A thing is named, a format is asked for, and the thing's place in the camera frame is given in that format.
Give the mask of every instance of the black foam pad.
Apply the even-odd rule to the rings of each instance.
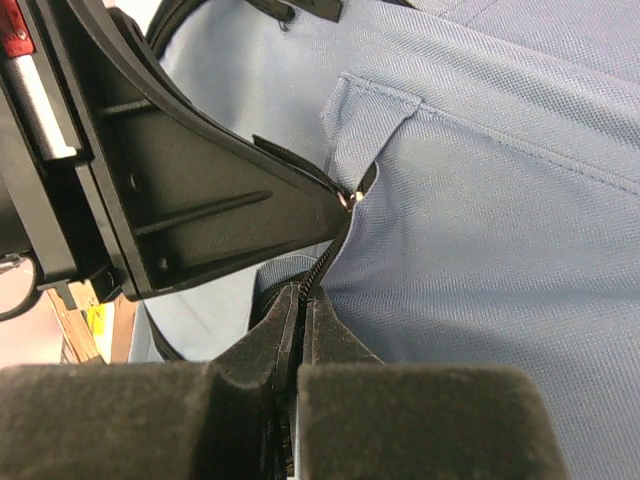
[[[298,381],[302,479],[568,478],[520,372],[303,365]]]
[[[0,372],[0,478],[193,478],[217,369],[207,364]]]

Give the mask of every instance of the zipper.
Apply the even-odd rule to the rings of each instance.
[[[162,334],[156,322],[153,321],[149,310],[147,307],[144,307],[144,312],[147,316],[147,320],[149,322],[149,329],[151,330],[151,339],[158,350],[158,353],[162,357],[165,362],[173,362],[173,361],[184,361],[184,356],[178,352],[173,345],[169,343],[169,341]]]
[[[329,271],[329,268],[335,261],[340,249],[344,244],[349,234],[349,227],[351,225],[351,215],[349,220],[345,222],[345,225],[338,233],[338,236],[331,242],[331,245],[324,251],[324,253],[316,260],[316,263],[307,271],[304,278],[298,285],[298,305],[300,311],[304,311],[307,308],[307,303],[312,297],[314,290],[320,285],[320,282]]]
[[[156,11],[156,15],[151,20],[149,25],[149,32],[147,33],[147,40],[149,41],[149,45],[155,51],[156,43],[158,42],[158,38],[160,34],[165,29],[165,27],[169,24],[171,18],[176,14],[176,12],[187,2],[187,0],[165,0]],[[160,12],[164,10],[165,7],[167,10],[162,13],[162,16],[158,18]]]
[[[286,148],[276,143],[270,142],[269,140],[266,140],[258,135],[253,135],[253,144],[260,150],[264,150],[265,152],[276,157],[276,159],[284,162],[288,167],[295,168],[298,173],[301,173],[307,176],[309,179],[315,181],[325,190],[333,193],[334,195],[337,195],[342,205],[346,207],[344,199],[350,197],[350,192],[343,188],[342,185],[334,181],[329,175],[324,172],[324,170],[318,168],[316,165],[302,158],[300,155],[292,152],[291,150],[287,150]]]
[[[280,291],[284,287],[292,283],[300,282],[305,277],[306,274],[307,272],[299,273],[297,275],[287,278],[286,280],[283,280],[282,282],[278,282],[274,285],[271,285],[269,288],[261,292],[260,295],[258,295],[258,298],[256,298],[255,301],[253,302],[253,307],[251,308],[249,330],[252,330],[253,328],[255,328],[255,326],[258,325],[258,323],[260,323],[260,321],[265,317],[267,312],[271,309],[271,307],[275,303],[276,298],[278,298]]]

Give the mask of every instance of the stitching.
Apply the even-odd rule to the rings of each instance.
[[[634,192],[634,191],[633,191],[633,190],[631,190],[630,188],[627,188],[627,187],[624,187],[624,186],[619,185],[619,184],[617,184],[617,183],[611,182],[610,180],[606,180],[606,179],[604,179],[604,178],[601,178],[601,177],[598,177],[598,176],[592,175],[592,174],[587,173],[587,172],[585,172],[584,170],[581,170],[581,169],[579,169],[579,168],[576,168],[576,167],[570,167],[570,166],[568,166],[568,165],[563,165],[563,164],[562,164],[562,163],[560,163],[560,162],[556,162],[556,161],[551,160],[551,159],[549,159],[549,158],[543,157],[542,155],[538,155],[538,154],[535,154],[535,153],[528,152],[528,151],[526,151],[526,150],[523,150],[522,148],[516,147],[516,146],[514,146],[514,145],[510,145],[510,144],[505,143],[505,142],[503,142],[503,141],[501,141],[501,140],[498,140],[497,138],[495,138],[495,137],[493,137],[493,136],[489,135],[488,133],[481,132],[481,131],[478,131],[477,129],[473,129],[473,128],[469,127],[469,126],[466,126],[466,125],[464,125],[463,123],[461,123],[460,121],[457,121],[457,120],[455,119],[455,117],[450,116],[450,115],[447,115],[447,114],[444,114],[444,113],[442,113],[442,112],[439,112],[439,111],[435,110],[435,109],[434,109],[434,108],[432,108],[432,107],[429,107],[429,106],[425,103],[425,101],[424,101],[424,100],[422,100],[422,102],[421,102],[419,105],[416,105],[416,104],[414,104],[414,103],[412,103],[412,102],[410,102],[410,101],[408,101],[408,100],[406,100],[406,99],[404,99],[404,98],[401,98],[401,97],[399,97],[399,96],[398,96],[398,97],[396,97],[396,96],[392,95],[391,93],[389,93],[389,92],[387,92],[387,91],[383,91],[383,90],[382,90],[382,88],[380,88],[380,87],[377,87],[377,88],[376,88],[376,84],[374,84],[374,83],[373,83],[373,82],[371,82],[371,81],[367,81],[367,80],[364,80],[364,79],[360,79],[359,77],[351,77],[351,76],[349,76],[349,77],[347,77],[347,76],[342,76],[342,78],[343,78],[345,81],[349,82],[351,85],[353,85],[355,88],[360,88],[360,89],[362,89],[362,90],[365,90],[365,91],[366,91],[366,92],[368,92],[368,93],[373,92],[373,93],[376,93],[376,94],[378,94],[378,95],[386,96],[387,98],[391,98],[391,99],[393,99],[393,100],[396,100],[396,101],[398,101],[398,102],[401,102],[401,103],[403,103],[403,104],[405,104],[405,105],[409,105],[409,106],[411,106],[411,107],[417,107],[417,108],[419,108],[420,110],[424,110],[424,111],[426,111],[428,114],[433,115],[434,117],[441,118],[441,119],[443,119],[443,120],[445,120],[445,121],[448,121],[448,122],[450,122],[450,123],[454,123],[454,122],[455,122],[455,123],[456,123],[456,125],[459,125],[459,126],[461,126],[461,127],[463,127],[463,128],[466,128],[466,129],[468,129],[468,130],[471,130],[471,131],[473,131],[474,133],[477,133],[478,135],[482,135],[482,136],[483,136],[483,137],[485,137],[485,138],[488,138],[488,139],[490,139],[490,140],[493,140],[493,141],[494,141],[494,142],[496,142],[497,144],[502,145],[502,146],[504,146],[504,147],[507,147],[507,148],[509,148],[509,149],[511,149],[511,150],[513,150],[513,151],[516,151],[516,152],[519,152],[519,153],[523,153],[523,154],[525,154],[525,155],[527,155],[527,156],[529,156],[529,157],[532,157],[532,158],[537,158],[537,159],[539,159],[539,160],[542,160],[542,161],[544,161],[544,162],[550,163],[551,165],[555,165],[556,167],[560,167],[560,168],[562,168],[562,169],[564,169],[564,170],[567,170],[567,171],[569,171],[569,172],[577,173],[577,174],[583,175],[583,176],[585,176],[585,177],[587,177],[587,178],[590,178],[590,179],[595,180],[595,181],[597,181],[597,182],[599,182],[599,183],[602,183],[603,185],[608,185],[608,186],[613,187],[613,188],[615,188],[615,189],[617,189],[617,190],[620,190],[620,191],[622,191],[622,192],[625,192],[625,193],[628,193],[628,194],[630,194],[630,195],[633,195],[634,197],[640,198],[640,193],[638,193],[638,192]],[[569,161],[573,160],[573,159],[571,159],[570,157],[564,157],[564,158],[566,158],[566,159],[567,159],[567,160],[569,160]]]
[[[461,2],[458,2],[455,5],[451,5],[449,8],[447,8],[444,12],[441,12],[438,16],[439,17],[444,17],[445,15],[449,14],[449,13],[453,13],[455,10],[457,10],[458,8],[462,7],[465,3],[469,3],[471,0],[462,0]]]
[[[475,13],[475,15],[473,17],[471,17],[469,20],[467,20],[467,22],[464,24],[464,26],[468,27],[471,24],[471,22],[473,22],[476,18],[478,18],[481,14],[486,12],[489,8],[493,7],[499,1],[500,0],[493,0],[493,2],[491,2],[489,5],[487,5],[484,8],[481,8],[478,12]]]

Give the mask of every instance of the wooden surface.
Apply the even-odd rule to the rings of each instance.
[[[96,357],[100,357],[100,353],[98,353],[96,344],[93,341],[93,335],[82,316],[82,312],[80,310],[67,310],[55,290],[49,290],[47,294],[58,317],[58,323],[64,339],[69,345],[76,362],[87,363]]]
[[[113,325],[113,343],[111,345],[111,363],[126,363],[129,359],[131,336],[133,335],[133,318],[136,303],[132,303],[120,295],[116,301],[116,318]]]

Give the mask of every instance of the red light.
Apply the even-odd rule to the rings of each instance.
[[[0,0],[0,29],[2,45],[9,58],[36,51],[17,0]]]

